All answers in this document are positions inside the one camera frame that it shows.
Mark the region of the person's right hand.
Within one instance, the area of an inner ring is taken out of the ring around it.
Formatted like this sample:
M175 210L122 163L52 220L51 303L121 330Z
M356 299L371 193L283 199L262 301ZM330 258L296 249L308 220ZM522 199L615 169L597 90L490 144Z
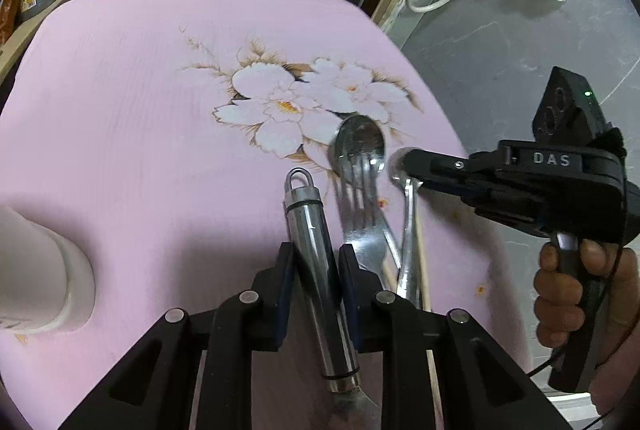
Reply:
M639 372L638 257L630 248L618 251L615 245L600 245L588 239L580 246L580 257L592 275L606 277L615 273L600 366L589 387L591 402L603 415L620 405ZM538 294L534 304L536 335L539 343L550 349L566 343L586 319L578 306L582 285L575 277L559 271L559 260L556 249L548 242L544 244L534 279Z

